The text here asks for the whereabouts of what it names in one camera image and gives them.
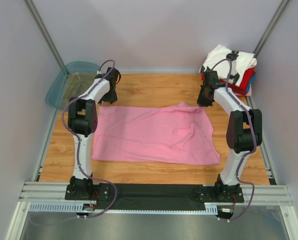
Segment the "translucent plastic tray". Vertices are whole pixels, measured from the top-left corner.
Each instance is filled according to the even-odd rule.
[[[99,68],[97,64],[86,61],[67,64],[48,91],[46,103],[51,107],[63,109],[71,97],[81,95],[90,87]]]

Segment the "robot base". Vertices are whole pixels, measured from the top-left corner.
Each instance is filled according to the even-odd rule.
[[[236,203],[244,202],[240,184],[224,185],[220,175],[214,186],[200,186],[195,191],[199,193],[200,202],[204,203],[233,203],[234,200]]]
[[[65,200],[97,200],[98,186],[93,185],[91,179],[78,179],[74,176],[70,179],[70,184],[67,186]]]

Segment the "stack of folded clothes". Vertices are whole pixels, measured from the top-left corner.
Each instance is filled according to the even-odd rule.
[[[230,59],[232,61],[229,86],[232,88],[233,92],[237,95],[251,96],[251,83],[255,77],[254,68],[257,64],[253,53],[232,51],[222,45],[218,45],[214,50],[209,52],[205,62],[200,68],[202,80],[204,80],[203,73],[212,69],[223,59]],[[214,70],[217,71],[221,81],[225,82],[229,72],[228,62],[223,61],[219,63]]]

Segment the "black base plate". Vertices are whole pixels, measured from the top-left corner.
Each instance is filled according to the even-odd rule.
[[[117,199],[113,210],[139,211],[202,211],[204,203],[194,191],[199,185],[180,184],[115,184]],[[96,208],[104,209],[114,197],[114,189],[106,183],[99,184]]]

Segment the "black mounting bracket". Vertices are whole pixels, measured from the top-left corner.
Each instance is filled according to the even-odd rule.
[[[233,84],[235,85],[240,78],[240,74],[236,73],[235,75],[230,74],[230,79],[233,80]]]
[[[199,186],[195,189],[199,193],[199,200],[203,203],[243,203],[243,194],[240,184],[224,185],[218,175],[214,186]]]
[[[238,56],[239,56],[239,51],[231,51],[230,53],[227,54],[225,58],[233,62],[237,60]]]
[[[74,176],[70,179],[67,186],[65,200],[97,200],[97,185],[93,185],[91,179],[78,179]]]

